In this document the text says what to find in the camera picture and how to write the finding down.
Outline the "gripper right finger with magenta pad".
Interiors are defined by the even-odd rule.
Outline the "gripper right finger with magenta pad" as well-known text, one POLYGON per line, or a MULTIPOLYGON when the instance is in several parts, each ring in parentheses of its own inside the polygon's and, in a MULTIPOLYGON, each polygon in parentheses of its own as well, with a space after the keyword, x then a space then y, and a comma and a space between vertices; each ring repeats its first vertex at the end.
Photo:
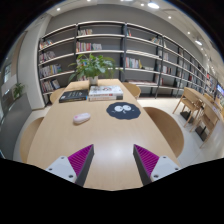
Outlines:
POLYGON ((148 185, 180 170, 180 167, 168 156, 157 156, 139 145, 134 145, 133 156, 143 185, 148 185))

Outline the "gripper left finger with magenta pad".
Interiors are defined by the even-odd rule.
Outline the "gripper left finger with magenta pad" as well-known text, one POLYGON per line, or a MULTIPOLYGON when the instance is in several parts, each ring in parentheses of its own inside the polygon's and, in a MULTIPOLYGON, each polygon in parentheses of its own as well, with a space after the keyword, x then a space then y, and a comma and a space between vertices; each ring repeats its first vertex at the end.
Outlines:
POLYGON ((94 145, 86 146, 72 155, 60 156, 46 171, 65 180, 83 186, 94 156, 94 145))

